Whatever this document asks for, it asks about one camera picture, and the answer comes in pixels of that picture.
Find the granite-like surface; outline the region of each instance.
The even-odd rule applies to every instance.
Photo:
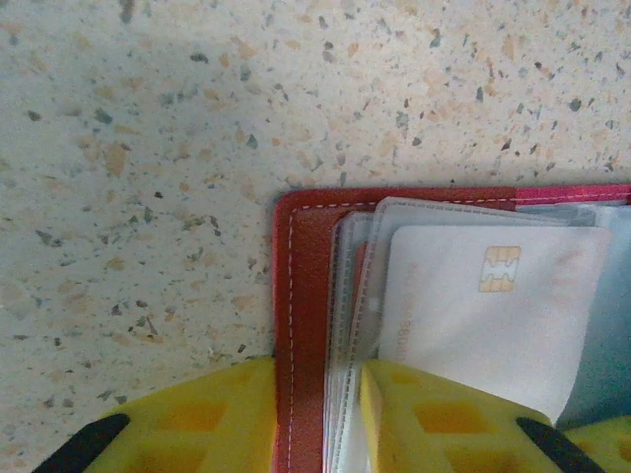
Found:
[[[631,180],[631,3],[0,0],[0,470],[271,353],[291,188]]]

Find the wallet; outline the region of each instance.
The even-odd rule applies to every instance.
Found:
[[[349,212],[374,211],[389,196],[514,211],[523,205],[567,202],[626,205],[631,184],[314,189],[284,195],[276,207],[273,238],[277,473],[322,470],[332,231]]]

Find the card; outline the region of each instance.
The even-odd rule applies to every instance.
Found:
[[[608,242],[601,228],[399,229],[379,358],[556,421],[577,375]]]

